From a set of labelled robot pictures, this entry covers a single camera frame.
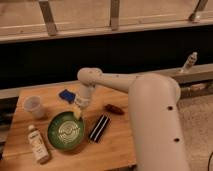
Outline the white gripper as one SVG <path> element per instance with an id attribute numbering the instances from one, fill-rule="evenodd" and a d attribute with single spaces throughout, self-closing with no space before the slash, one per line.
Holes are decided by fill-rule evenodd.
<path id="1" fill-rule="evenodd" d="M 89 106 L 94 91 L 94 86 L 80 85 L 78 87 L 74 100 L 77 106 L 73 107 L 74 117 L 77 120 L 82 117 L 81 109 L 86 109 Z"/>

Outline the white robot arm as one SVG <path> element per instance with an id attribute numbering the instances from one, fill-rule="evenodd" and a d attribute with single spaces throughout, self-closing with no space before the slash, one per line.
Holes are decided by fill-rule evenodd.
<path id="1" fill-rule="evenodd" d="M 178 82 L 158 73 L 112 74 L 82 68 L 75 103 L 89 106 L 94 88 L 102 85 L 128 94 L 137 171 L 190 171 L 179 119 Z"/>

